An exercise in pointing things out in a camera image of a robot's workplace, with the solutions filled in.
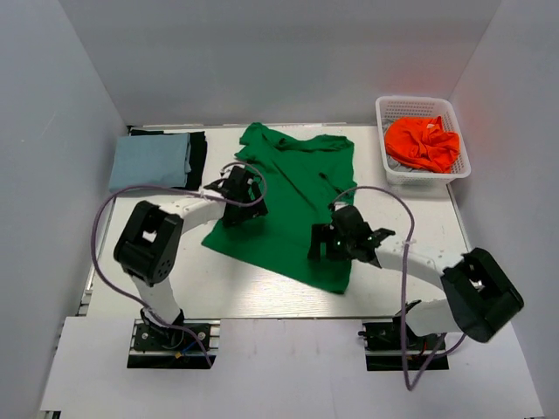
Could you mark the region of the green t shirt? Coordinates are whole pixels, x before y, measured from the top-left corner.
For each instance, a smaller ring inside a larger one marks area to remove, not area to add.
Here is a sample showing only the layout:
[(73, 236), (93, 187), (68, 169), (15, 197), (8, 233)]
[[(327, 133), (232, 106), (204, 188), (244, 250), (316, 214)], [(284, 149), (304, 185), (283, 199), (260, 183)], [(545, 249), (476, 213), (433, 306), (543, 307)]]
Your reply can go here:
[(268, 213), (229, 228), (216, 223), (203, 246), (323, 291), (345, 292), (351, 263), (315, 262), (307, 253), (313, 225), (331, 220), (328, 205), (337, 196), (353, 201), (354, 143), (331, 134), (298, 140), (261, 123), (252, 123), (239, 143), (237, 158), (266, 180)]

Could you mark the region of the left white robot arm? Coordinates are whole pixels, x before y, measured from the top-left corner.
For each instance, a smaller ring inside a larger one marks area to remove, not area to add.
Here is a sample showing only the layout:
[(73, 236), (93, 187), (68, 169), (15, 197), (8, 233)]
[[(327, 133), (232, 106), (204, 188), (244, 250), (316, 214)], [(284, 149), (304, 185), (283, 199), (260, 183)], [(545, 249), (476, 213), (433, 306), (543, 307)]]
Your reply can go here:
[(164, 347), (183, 342), (183, 311), (176, 303), (169, 274), (181, 237), (208, 222), (230, 228), (268, 213), (264, 176), (253, 166), (230, 163), (221, 177), (185, 198), (161, 205), (137, 203), (114, 248), (114, 260), (131, 277), (143, 308)]

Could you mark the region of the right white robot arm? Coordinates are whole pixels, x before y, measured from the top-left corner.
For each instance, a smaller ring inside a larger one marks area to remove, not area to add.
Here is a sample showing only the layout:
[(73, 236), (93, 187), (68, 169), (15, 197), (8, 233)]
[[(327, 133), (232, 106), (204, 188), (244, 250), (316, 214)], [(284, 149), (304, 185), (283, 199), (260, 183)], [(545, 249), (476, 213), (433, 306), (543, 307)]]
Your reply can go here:
[(313, 225), (307, 257), (357, 260), (440, 289), (443, 299), (410, 303), (405, 319), (394, 326), (396, 341), (407, 348), (427, 335), (443, 333), (464, 333), (487, 343), (524, 307), (522, 296), (488, 251), (453, 253), (418, 246), (393, 230), (372, 230), (353, 205), (335, 210), (330, 223)]

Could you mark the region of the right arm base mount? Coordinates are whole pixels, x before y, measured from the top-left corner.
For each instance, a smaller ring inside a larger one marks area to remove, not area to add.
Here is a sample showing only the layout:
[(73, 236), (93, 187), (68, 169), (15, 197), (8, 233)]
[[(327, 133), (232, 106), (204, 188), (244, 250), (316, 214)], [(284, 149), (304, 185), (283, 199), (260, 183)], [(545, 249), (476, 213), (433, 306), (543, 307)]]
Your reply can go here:
[[(400, 345), (401, 314), (391, 318), (371, 319), (362, 323), (357, 333), (364, 344), (366, 368), (369, 372), (402, 372)], [(439, 336), (417, 336), (406, 327), (406, 359), (410, 371), (418, 371), (433, 352)]]

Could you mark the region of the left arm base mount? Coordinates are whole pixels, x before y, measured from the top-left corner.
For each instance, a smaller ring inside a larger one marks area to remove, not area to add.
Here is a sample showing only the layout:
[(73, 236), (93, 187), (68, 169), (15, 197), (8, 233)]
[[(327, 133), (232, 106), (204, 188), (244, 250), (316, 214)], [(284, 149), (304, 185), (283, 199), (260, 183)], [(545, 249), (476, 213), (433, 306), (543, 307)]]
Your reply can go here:
[[(188, 327), (201, 340), (210, 362), (217, 358), (220, 321), (185, 320)], [(210, 364), (196, 340), (186, 332), (178, 331), (173, 340), (164, 343), (141, 319), (136, 319), (128, 350), (128, 369), (206, 370)]]

